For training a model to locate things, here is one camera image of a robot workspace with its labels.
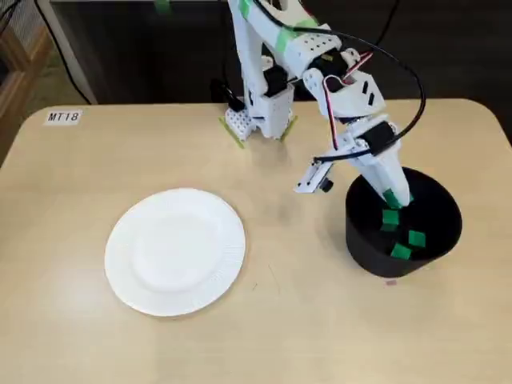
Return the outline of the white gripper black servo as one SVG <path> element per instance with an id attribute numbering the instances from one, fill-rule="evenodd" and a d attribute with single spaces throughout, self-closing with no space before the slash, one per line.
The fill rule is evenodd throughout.
<path id="1" fill-rule="evenodd" d="M 408 206 L 411 195 L 399 161 L 401 147 L 393 146 L 397 132 L 388 114 L 348 122 L 341 134 L 341 160 L 355 158 L 354 166 L 388 206 Z"/>

